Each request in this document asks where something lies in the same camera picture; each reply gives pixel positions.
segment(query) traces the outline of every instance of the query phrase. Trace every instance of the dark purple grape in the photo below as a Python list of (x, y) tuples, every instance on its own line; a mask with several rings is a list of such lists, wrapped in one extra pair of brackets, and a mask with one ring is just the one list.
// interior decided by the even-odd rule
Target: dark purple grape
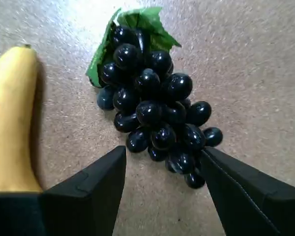
[(141, 52), (131, 44), (122, 44), (114, 52), (114, 61), (117, 66), (127, 72), (137, 70), (142, 63)]
[(147, 66), (162, 77), (172, 66), (172, 58), (166, 51), (153, 51), (147, 56)]
[(206, 143), (206, 138), (202, 131), (193, 124), (185, 124), (182, 138), (192, 151), (200, 151)]
[(187, 111), (186, 122), (201, 126), (208, 121), (212, 113), (210, 104), (204, 101), (196, 102)]
[(165, 159), (165, 168), (166, 168), (166, 170), (168, 170), (169, 172), (176, 173), (176, 171), (172, 168), (172, 165), (171, 165), (170, 162), (169, 162), (169, 158), (166, 158), (166, 159)]
[(98, 77), (98, 83), (99, 83), (99, 86), (96, 86), (96, 85), (93, 83), (93, 81), (92, 81), (92, 79), (91, 79), (90, 77), (89, 77), (88, 79), (89, 79), (90, 84), (91, 84), (93, 87), (96, 87), (96, 88), (103, 88), (103, 87), (105, 87), (105, 86), (107, 85), (107, 84), (102, 80), (101, 76)]
[(137, 114), (134, 112), (130, 115), (125, 115), (121, 112), (118, 112), (114, 119), (114, 126), (116, 130), (122, 133), (132, 132), (140, 125)]
[(126, 140), (126, 146), (130, 152), (144, 151), (149, 144), (149, 131), (145, 127), (132, 131)]
[(191, 107), (191, 101), (189, 98), (185, 98), (183, 100), (180, 100), (179, 102), (182, 104), (182, 106), (185, 107), (186, 111)]
[(101, 68), (100, 78), (104, 83), (115, 87), (130, 82), (130, 79), (125, 76), (124, 72), (118, 68), (114, 62), (109, 62), (103, 65)]
[(205, 185), (205, 179), (197, 172), (193, 171), (184, 176), (187, 185), (190, 188), (198, 189)]
[(133, 88), (120, 87), (114, 94), (114, 107), (123, 113), (129, 114), (136, 110), (140, 97)]
[(112, 32), (111, 38), (111, 43), (114, 48), (117, 48), (124, 43), (139, 47), (139, 41), (134, 30), (127, 26), (117, 26)]
[(167, 151), (157, 150), (152, 145), (148, 146), (147, 151), (152, 161), (156, 162), (164, 161), (169, 156)]
[(223, 140), (223, 133), (219, 128), (210, 127), (203, 131), (206, 137), (206, 146), (216, 147)]
[(135, 89), (144, 97), (155, 98), (161, 89), (158, 75), (152, 69), (145, 69), (134, 81)]
[(136, 28), (135, 34), (139, 41), (140, 49), (142, 54), (146, 54), (149, 51), (151, 44), (151, 35), (145, 29)]
[(179, 102), (164, 104), (162, 117), (168, 124), (183, 124), (186, 121), (186, 110)]
[(162, 83), (162, 95), (169, 101), (180, 101), (192, 91), (191, 78), (183, 73), (172, 74)]
[(151, 131), (151, 141), (158, 150), (168, 150), (175, 143), (176, 134), (169, 124), (163, 122)]
[(162, 118), (161, 106), (155, 101), (143, 101), (136, 109), (138, 121), (142, 125), (157, 125)]
[(173, 71), (174, 71), (174, 64), (172, 63), (172, 66), (171, 66), (171, 68), (169, 68), (169, 71), (167, 72), (167, 74), (172, 74), (173, 73)]
[(170, 150), (169, 163), (175, 172), (182, 175), (192, 172), (195, 165), (192, 152), (180, 143), (176, 143)]
[(97, 94), (97, 105), (100, 109), (104, 111), (111, 111), (114, 109), (113, 106), (113, 97), (115, 89), (108, 85), (102, 88)]

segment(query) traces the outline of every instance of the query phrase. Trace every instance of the speckled floor surface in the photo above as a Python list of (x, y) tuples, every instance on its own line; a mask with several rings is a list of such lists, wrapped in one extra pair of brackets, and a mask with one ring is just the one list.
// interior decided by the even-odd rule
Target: speckled floor surface
[[(35, 115), (43, 187), (124, 144), (84, 74), (116, 8), (144, 5), (164, 6), (183, 45), (175, 71), (194, 79), (193, 101), (212, 105), (219, 149), (295, 186), (295, 0), (0, 0), (0, 54), (29, 43), (45, 66)], [(206, 187), (190, 190), (146, 153), (128, 154), (115, 236), (223, 234)]]

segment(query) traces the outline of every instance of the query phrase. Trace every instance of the green leaf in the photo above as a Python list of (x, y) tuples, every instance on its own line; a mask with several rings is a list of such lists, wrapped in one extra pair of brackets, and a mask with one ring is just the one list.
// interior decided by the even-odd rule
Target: green leaf
[(118, 14), (117, 21), (120, 25), (126, 25), (130, 28), (140, 27), (150, 33), (151, 50), (164, 50), (169, 52), (173, 46), (181, 47), (181, 45), (164, 29), (159, 17), (161, 10), (161, 7), (147, 7), (119, 14), (120, 9), (118, 9), (113, 14), (107, 24), (102, 42), (97, 48), (86, 73), (93, 85), (99, 88), (101, 87), (99, 83), (98, 66), (111, 58), (113, 54), (113, 52), (107, 52), (107, 45), (109, 44), (108, 36), (111, 30), (116, 26), (113, 20), (115, 20)]
[(148, 7), (119, 14), (117, 21), (120, 25), (131, 28), (146, 29), (151, 35), (151, 49), (169, 52), (173, 46), (181, 45), (164, 29), (159, 17), (161, 7)]
[(121, 11), (121, 8), (119, 8), (111, 17), (111, 19), (109, 20), (107, 26), (106, 26), (106, 30), (102, 39), (101, 44), (98, 46), (93, 59), (90, 63), (90, 65), (88, 66), (88, 70), (86, 75), (89, 77), (89, 79), (91, 80), (91, 82), (96, 86), (101, 88), (101, 85), (99, 84), (99, 77), (98, 77), (98, 65), (102, 63), (102, 61), (105, 58), (105, 54), (106, 54), (106, 47), (109, 44), (108, 41), (108, 36), (110, 35), (110, 32), (113, 28), (113, 26), (115, 26), (114, 23), (114, 19), (116, 18), (116, 16), (118, 15), (118, 13)]

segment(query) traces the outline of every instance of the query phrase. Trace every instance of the plastic fruit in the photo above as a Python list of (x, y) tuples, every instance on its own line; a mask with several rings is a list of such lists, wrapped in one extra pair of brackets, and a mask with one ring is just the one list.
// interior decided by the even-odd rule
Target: plastic fruit
[(152, 161), (156, 162), (164, 161), (169, 156), (167, 151), (157, 150), (152, 145), (148, 146), (147, 151)]
[(160, 92), (161, 82), (152, 69), (145, 69), (135, 79), (134, 87), (142, 96), (154, 98)]
[(200, 174), (196, 173), (195, 171), (189, 174), (186, 174), (184, 178), (187, 185), (193, 189), (201, 188), (206, 183), (205, 179)]
[(127, 72), (136, 70), (142, 62), (141, 52), (135, 46), (127, 43), (116, 48), (113, 58), (117, 66)]
[(107, 85), (99, 91), (96, 102), (100, 109), (104, 111), (111, 111), (114, 109), (113, 97), (115, 91), (116, 89), (111, 85)]
[(113, 105), (123, 113), (129, 114), (136, 110), (140, 103), (140, 97), (137, 92), (130, 87), (120, 87), (114, 94)]
[(130, 79), (127, 80), (124, 72), (117, 67), (116, 63), (109, 62), (104, 64), (101, 69), (101, 80), (108, 84), (115, 87), (124, 85), (130, 82)]
[(193, 124), (184, 125), (182, 138), (192, 151), (200, 151), (206, 143), (206, 138), (202, 131)]
[(211, 113), (212, 108), (209, 103), (196, 102), (187, 111), (187, 123), (201, 126), (208, 121)]
[(127, 26), (117, 26), (112, 32), (111, 37), (114, 48), (117, 48), (124, 43), (132, 44), (136, 47), (139, 46), (139, 41), (134, 30)]
[(158, 150), (169, 150), (176, 141), (176, 134), (169, 124), (163, 122), (151, 131), (151, 141)]
[(0, 57), (0, 192), (40, 192), (30, 162), (36, 52), (14, 47)]
[(172, 168), (172, 165), (171, 165), (170, 162), (169, 162), (169, 158), (166, 158), (166, 159), (165, 159), (165, 168), (166, 168), (166, 170), (168, 170), (169, 172), (176, 173), (176, 171)]
[(167, 74), (171, 75), (173, 73), (173, 71), (174, 71), (174, 64), (172, 63), (172, 66), (171, 66), (171, 68), (169, 68)]
[(121, 112), (118, 112), (114, 119), (114, 126), (116, 130), (122, 133), (129, 133), (134, 131), (140, 125), (137, 114), (126, 115)]
[(162, 111), (163, 119), (168, 124), (184, 124), (186, 121), (186, 110), (179, 102), (164, 104)]
[(147, 56), (147, 67), (155, 71), (160, 77), (165, 75), (173, 62), (168, 52), (153, 51)]
[(157, 125), (162, 118), (162, 109), (155, 101), (143, 101), (136, 109), (138, 121), (142, 125)]
[(185, 98), (183, 100), (180, 100), (179, 102), (182, 104), (182, 106), (185, 107), (186, 111), (191, 107), (191, 101), (189, 98)]
[(193, 171), (195, 161), (192, 152), (184, 145), (175, 144), (169, 157), (170, 164), (175, 172), (184, 175)]
[(210, 127), (203, 131), (206, 137), (206, 146), (216, 147), (223, 140), (223, 133), (219, 128)]
[(191, 78), (183, 73), (172, 74), (162, 84), (162, 92), (169, 101), (183, 100), (192, 91)]
[(144, 55), (149, 51), (149, 47), (151, 44), (151, 36), (145, 29), (141, 28), (136, 28), (135, 34), (139, 41), (141, 53)]
[(126, 146), (130, 152), (141, 152), (150, 144), (149, 131), (145, 127), (132, 131), (127, 138)]

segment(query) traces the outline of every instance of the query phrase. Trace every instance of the yellow banana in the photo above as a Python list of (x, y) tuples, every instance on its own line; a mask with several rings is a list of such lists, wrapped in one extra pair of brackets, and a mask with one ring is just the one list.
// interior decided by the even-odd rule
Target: yellow banana
[(41, 191), (29, 146), (37, 72), (31, 48), (13, 47), (0, 57), (0, 192)]

